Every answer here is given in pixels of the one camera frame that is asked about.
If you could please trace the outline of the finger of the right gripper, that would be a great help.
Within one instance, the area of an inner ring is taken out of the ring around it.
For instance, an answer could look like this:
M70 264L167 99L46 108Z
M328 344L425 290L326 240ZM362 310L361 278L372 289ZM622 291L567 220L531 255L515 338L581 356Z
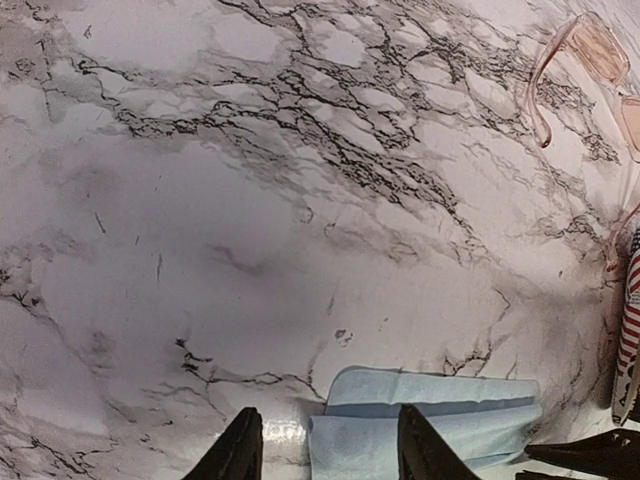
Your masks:
M639 432L617 428L562 444L530 444L532 460L609 479L639 478Z

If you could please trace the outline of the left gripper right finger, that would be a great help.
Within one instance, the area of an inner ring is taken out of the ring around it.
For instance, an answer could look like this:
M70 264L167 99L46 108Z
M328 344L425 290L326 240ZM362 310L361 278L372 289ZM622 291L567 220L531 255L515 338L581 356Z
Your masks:
M400 408L397 457L400 480L479 480L412 404Z

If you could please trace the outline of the blue cleaning cloth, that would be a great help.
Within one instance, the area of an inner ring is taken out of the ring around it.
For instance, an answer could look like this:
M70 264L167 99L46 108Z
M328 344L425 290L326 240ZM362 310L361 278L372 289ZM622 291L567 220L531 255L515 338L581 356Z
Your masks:
M451 478L520 457L542 414L534 380L349 367L311 417L314 479L398 479L428 461Z

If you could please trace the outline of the striped flag glasses pouch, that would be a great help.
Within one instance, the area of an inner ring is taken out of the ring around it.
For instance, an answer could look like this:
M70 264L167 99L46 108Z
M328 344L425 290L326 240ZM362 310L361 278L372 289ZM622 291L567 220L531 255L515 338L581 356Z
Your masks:
M639 229L632 236L624 294L611 405L616 426L630 418L639 391Z

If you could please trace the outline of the pink frame sunglasses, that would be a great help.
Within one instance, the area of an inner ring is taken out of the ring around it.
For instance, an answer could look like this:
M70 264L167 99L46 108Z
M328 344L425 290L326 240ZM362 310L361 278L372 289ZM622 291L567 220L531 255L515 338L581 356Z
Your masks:
M586 11L564 23L538 55L526 89L525 106L542 149L553 139L538 95L541 78L550 65L562 68L587 88L596 102L596 125L625 156L618 218L604 246L605 269L611 272L621 263L620 239L639 217L639 88L632 84L636 77L627 51L599 14Z

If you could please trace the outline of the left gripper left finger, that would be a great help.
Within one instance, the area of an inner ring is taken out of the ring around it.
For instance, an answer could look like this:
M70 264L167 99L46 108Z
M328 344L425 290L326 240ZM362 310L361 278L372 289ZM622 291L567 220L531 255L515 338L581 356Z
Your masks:
M183 480L260 480L262 464L262 416L245 407Z

